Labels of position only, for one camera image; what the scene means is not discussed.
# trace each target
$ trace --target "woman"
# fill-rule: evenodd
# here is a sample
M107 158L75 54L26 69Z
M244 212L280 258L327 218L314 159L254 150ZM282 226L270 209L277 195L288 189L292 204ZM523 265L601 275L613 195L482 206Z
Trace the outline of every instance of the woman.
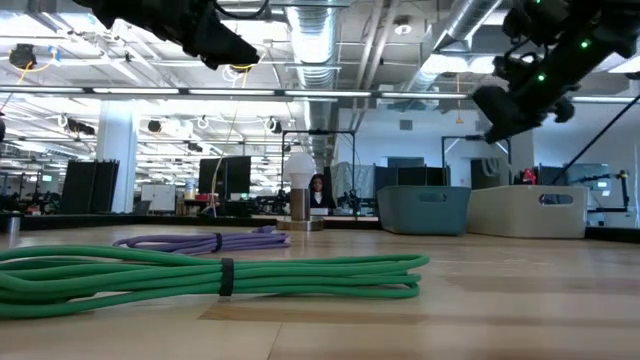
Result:
M311 189L311 208L331 210L336 208L333 196L331 196L331 194L329 194L324 188L324 175L313 175L309 188Z

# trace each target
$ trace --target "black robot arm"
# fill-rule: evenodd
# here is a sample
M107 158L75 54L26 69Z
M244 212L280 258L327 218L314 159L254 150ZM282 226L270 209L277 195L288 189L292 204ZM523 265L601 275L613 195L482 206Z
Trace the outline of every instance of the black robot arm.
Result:
M216 10L225 12L210 0L73 0L89 7L107 28L117 18L153 32L158 38L182 46L199 56L211 69L219 65L247 65L258 62L256 49L225 27ZM260 15L268 0L253 16Z
M638 0L524 0L507 14L503 32L515 44L494 59L494 75L509 82L508 90L480 87L473 100L492 122L486 134L492 143L538 127L549 113L556 122L573 117L565 97L609 55L630 58L640 32ZM512 57L532 42L545 56L530 62Z

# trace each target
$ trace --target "table surface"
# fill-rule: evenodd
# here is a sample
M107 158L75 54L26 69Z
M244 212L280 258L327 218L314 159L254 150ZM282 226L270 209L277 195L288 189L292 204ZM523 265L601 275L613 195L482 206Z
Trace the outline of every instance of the table surface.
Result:
M145 234L248 230L114 226L22 232L11 245L109 245ZM0 249L8 246L0 238ZM0 321L0 359L640 359L637 245L325 230L293 234L288 249L224 255L393 253L431 257L417 270L419 297L182 296Z

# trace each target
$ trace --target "gray storage bin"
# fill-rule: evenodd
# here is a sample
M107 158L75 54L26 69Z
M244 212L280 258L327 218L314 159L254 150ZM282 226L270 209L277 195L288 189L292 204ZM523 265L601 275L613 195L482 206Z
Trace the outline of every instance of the gray storage bin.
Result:
M382 227L405 235L461 235L471 189L447 186L390 186L378 191Z

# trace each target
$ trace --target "green rope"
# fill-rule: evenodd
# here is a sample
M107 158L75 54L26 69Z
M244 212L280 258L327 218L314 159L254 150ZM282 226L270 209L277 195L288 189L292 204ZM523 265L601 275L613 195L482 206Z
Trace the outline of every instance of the green rope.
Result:
M420 275L408 271L428 262L421 255L234 261L233 293L408 298L418 295L420 281ZM0 252L0 318L61 316L167 296L218 294L221 268L217 259L140 249L11 249ZM94 297L103 292L118 294Z

